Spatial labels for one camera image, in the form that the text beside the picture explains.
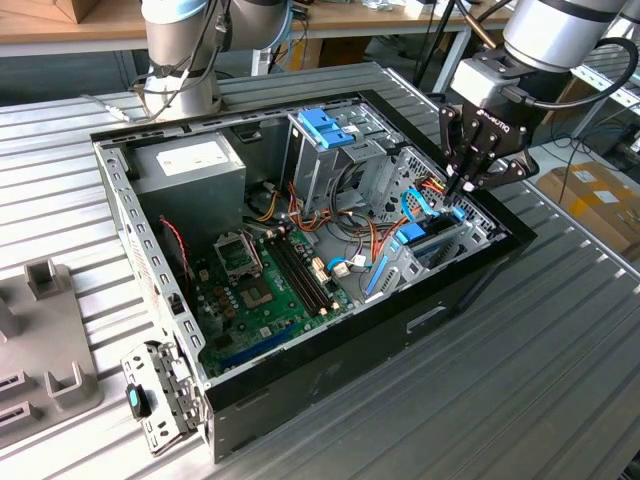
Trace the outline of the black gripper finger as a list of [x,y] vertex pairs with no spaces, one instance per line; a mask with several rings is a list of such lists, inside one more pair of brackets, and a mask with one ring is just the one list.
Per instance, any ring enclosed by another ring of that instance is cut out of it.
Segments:
[[538,163],[527,149],[500,159],[490,154],[480,160],[475,155],[465,167],[465,171],[460,172],[461,195],[517,183],[540,171]]
[[441,150],[446,157],[445,200],[456,201],[460,191],[460,170],[462,156],[460,144],[462,139],[462,116],[460,110],[452,105],[444,105],[439,110]]

